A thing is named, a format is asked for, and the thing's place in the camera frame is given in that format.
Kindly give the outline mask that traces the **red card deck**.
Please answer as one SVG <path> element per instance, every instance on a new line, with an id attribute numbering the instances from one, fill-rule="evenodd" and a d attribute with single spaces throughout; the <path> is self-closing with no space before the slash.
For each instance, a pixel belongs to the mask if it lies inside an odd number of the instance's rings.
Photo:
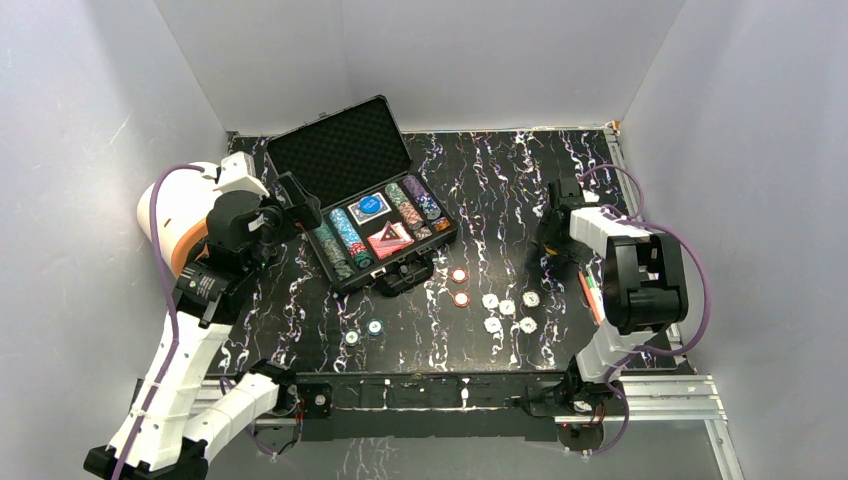
<path id="1" fill-rule="evenodd" d="M 394 244 L 394 245 L 391 245 L 391 244 L 387 245 L 386 243 L 379 243 L 378 242 L 379 235 L 380 235 L 380 233 L 381 233 L 381 231 L 383 230 L 384 227 L 382 229 L 378 230 L 377 232 L 375 232 L 374 234 L 369 235 L 367 237 L 368 243 L 370 244 L 372 250 L 374 251 L 375 255 L 377 256 L 377 258 L 379 260 L 386 259 L 389 256 L 391 256 L 391 255 L 393 255 L 393 254 L 395 254 L 395 253 L 397 253 L 401 250 L 404 250 L 407 247 L 410 247 L 411 245 L 413 245 L 415 243 L 415 239 L 406 230 L 406 228 L 404 227 L 404 225 L 402 223 L 395 222 L 395 223 L 392 223 L 392 224 L 395 226 L 395 228 L 398 230 L 398 232 L 402 233 L 405 237 L 405 240 L 402 241 L 401 243 Z"/>

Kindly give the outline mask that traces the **red triangle dealer marker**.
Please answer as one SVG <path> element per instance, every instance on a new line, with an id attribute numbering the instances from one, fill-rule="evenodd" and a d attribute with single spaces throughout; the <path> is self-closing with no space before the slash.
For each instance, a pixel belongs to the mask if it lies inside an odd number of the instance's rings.
<path id="1" fill-rule="evenodd" d="M 387 245 L 394 245 L 401 243 L 404 240 L 404 235 L 402 233 L 399 233 L 391 222 L 387 222 L 379 235 L 378 242 L 386 243 Z"/>

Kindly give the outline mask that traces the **red poker chip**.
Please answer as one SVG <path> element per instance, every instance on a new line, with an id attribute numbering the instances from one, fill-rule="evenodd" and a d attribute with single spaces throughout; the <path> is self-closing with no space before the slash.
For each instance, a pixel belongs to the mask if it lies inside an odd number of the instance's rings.
<path id="1" fill-rule="evenodd" d="M 453 282 L 457 284 L 462 284 L 468 280 L 468 272 L 464 268 L 456 267 L 451 270 L 450 278 Z"/>
<path id="2" fill-rule="evenodd" d="M 458 308 L 465 308 L 471 303 L 471 296 L 467 291 L 456 291 L 452 297 L 453 304 Z"/>

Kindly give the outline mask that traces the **blue small blind button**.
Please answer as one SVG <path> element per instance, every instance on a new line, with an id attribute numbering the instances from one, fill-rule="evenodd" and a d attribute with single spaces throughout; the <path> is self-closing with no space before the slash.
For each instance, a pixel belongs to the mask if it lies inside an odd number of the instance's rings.
<path id="1" fill-rule="evenodd" d="M 358 206 L 364 215 L 375 215 L 381 211 L 383 201 L 376 195 L 369 195 L 362 198 Z"/>

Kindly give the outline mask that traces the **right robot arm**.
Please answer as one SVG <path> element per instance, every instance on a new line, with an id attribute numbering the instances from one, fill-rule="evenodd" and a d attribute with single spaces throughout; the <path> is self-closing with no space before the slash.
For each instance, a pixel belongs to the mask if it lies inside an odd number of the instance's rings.
<path id="1" fill-rule="evenodd" d="M 602 260 L 600 324 L 546 396 L 570 413 L 587 414 L 613 397 L 617 375 L 647 342 L 688 313 L 681 246 L 668 234 L 616 220 L 586 198 L 574 178 L 547 186 L 535 245 L 562 277 L 595 254 Z"/>

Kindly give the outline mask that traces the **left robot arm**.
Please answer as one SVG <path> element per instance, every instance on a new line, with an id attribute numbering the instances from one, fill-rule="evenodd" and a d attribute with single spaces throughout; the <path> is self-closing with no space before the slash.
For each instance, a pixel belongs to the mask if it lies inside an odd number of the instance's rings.
<path id="1" fill-rule="evenodd" d="M 101 479 L 202 479 L 259 417 L 304 417 L 295 373 L 268 359 L 226 380 L 210 407 L 192 408 L 258 277 L 278 247 L 320 225 L 320 203 L 289 172 L 263 184 L 237 152 L 163 171 L 137 219 L 164 290 L 163 334 L 125 420 L 84 469 Z"/>

